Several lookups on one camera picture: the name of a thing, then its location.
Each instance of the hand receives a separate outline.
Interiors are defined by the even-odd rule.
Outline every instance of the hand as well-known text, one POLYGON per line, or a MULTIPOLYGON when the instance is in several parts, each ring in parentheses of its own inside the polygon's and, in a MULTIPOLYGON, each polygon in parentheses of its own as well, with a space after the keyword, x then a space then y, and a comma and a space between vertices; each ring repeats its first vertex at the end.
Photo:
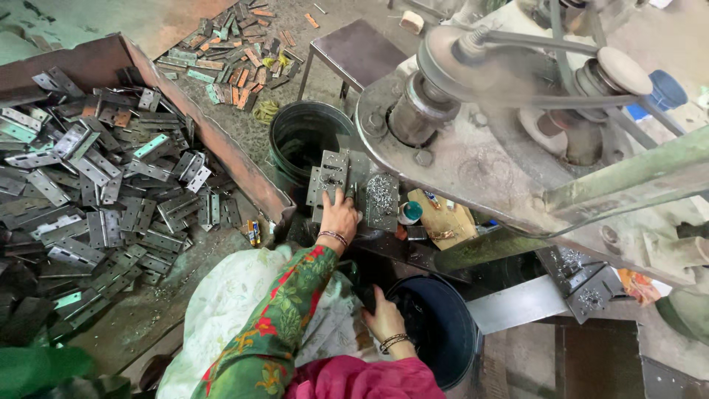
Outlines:
MULTIPOLYGON (((397 334, 405 334, 403 317, 393 302, 384 297, 384 291, 377 285, 374 286, 374 299, 376 309, 374 316, 362 308, 362 318, 379 342, 386 341, 397 334)), ((400 341, 389 347, 389 354, 394 360, 408 357, 418 357, 413 344, 409 341, 400 341)))
MULTIPOLYGON (((352 242, 357 232, 357 222, 359 215, 355 209, 355 201, 352 198, 345 199, 345 193, 341 188, 335 191, 335 203, 330 203, 330 196, 327 190, 323 190, 323 220, 320 223, 320 231, 334 231, 345 237, 347 244, 352 242)), ((338 255, 342 255, 345 246, 334 237, 319 236, 316 244, 331 248, 338 255)))

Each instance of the pink fabric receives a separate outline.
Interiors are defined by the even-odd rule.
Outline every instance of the pink fabric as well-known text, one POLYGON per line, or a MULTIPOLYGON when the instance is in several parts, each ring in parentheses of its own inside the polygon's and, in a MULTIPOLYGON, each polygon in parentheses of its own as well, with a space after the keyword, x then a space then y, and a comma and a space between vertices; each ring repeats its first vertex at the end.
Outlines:
POLYGON ((285 399, 443 399, 431 370, 419 359, 366 363, 336 356, 298 367, 285 399))

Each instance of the metal stool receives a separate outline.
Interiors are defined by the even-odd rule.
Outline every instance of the metal stool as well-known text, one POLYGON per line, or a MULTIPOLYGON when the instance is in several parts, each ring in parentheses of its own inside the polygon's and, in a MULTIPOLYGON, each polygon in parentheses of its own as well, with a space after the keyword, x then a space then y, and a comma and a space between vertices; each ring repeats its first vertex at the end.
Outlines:
POLYGON ((408 58, 364 19, 358 19, 311 41, 298 101, 303 99, 313 54, 342 78, 342 100, 347 97, 350 86, 361 93, 365 87, 387 76, 408 58))

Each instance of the woman's right hand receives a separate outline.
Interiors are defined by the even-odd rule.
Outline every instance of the woman's right hand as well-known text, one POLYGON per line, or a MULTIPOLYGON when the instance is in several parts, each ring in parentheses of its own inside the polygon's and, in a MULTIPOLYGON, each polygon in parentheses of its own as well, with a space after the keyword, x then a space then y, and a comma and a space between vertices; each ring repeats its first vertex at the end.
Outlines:
MULTIPOLYGON (((376 309, 374 315, 362 308, 362 318, 379 342, 386 341, 397 334, 405 334, 403 317, 393 302, 384 297, 384 291, 378 285, 374 286, 374 299, 376 309)), ((389 347, 389 353, 394 360, 417 357, 413 344, 409 341, 400 341, 389 347)))

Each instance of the green cloth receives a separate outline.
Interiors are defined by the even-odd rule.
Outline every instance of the green cloth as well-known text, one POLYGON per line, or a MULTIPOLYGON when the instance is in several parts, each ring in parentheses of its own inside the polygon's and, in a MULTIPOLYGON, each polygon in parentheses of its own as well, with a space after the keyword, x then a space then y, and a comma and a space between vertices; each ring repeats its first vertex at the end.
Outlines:
POLYGON ((79 348, 2 348, 0 398, 21 398, 93 370, 94 361, 79 348))
POLYGON ((337 254, 330 248, 296 252, 244 328, 206 370, 192 398, 283 396, 303 332, 336 267, 337 254))

